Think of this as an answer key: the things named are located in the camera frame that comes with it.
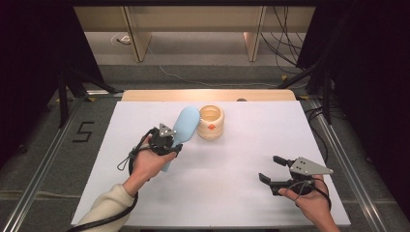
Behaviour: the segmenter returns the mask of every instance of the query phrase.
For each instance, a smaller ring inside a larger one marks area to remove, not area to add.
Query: white sleeve
[[[129,206],[132,205],[133,198],[124,190],[122,185],[115,185],[111,191],[106,192],[97,198],[91,207],[90,212],[88,212],[78,223],[85,224],[88,222],[93,222],[100,219],[109,218],[115,216]],[[124,223],[127,222],[130,215],[126,215],[118,220],[115,220],[109,224],[98,226],[89,230],[88,232],[98,232],[98,231],[119,231]]]

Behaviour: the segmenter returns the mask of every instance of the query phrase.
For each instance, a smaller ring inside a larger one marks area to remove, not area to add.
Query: hand
[[[144,140],[143,144],[148,143],[148,139],[149,137]],[[172,152],[165,156],[159,156],[151,151],[151,149],[139,152],[133,163],[131,176],[123,184],[126,192],[134,197],[145,182],[157,176],[162,167],[169,161],[174,160],[176,155],[175,152]]]
[[[328,194],[328,189],[323,182],[323,176],[314,175],[313,177],[322,180],[315,180],[314,184],[318,189]],[[313,222],[320,231],[339,231],[332,218],[328,201],[316,190],[306,195],[300,195],[299,197],[298,194],[291,189],[281,188],[278,192],[280,195],[295,201],[305,217]]]

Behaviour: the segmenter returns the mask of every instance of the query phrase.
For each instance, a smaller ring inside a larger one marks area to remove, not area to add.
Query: white table
[[[297,101],[128,101],[118,102],[83,192],[73,224],[103,192],[128,177],[117,170],[140,137],[164,123],[172,128],[181,110],[216,104],[225,113],[223,135],[215,141],[195,135],[168,172],[139,192],[126,225],[138,228],[283,228],[311,225],[294,202],[273,196],[258,179],[287,181],[288,168],[272,156],[304,157],[324,165],[304,111]],[[330,176],[325,176],[339,226],[350,221]]]

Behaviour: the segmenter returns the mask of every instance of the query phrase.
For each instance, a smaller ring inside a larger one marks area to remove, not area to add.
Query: round container
[[[205,139],[217,139],[223,133],[224,114],[216,105],[205,105],[199,110],[201,119],[196,130]]]

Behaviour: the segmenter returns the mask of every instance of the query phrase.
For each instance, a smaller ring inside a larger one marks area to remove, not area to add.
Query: blue brush
[[[199,110],[194,106],[185,107],[181,111],[173,128],[175,134],[172,147],[190,141],[196,131],[196,128],[198,127],[200,118],[201,115],[199,113]],[[164,165],[162,171],[166,172],[170,164],[171,162]]]

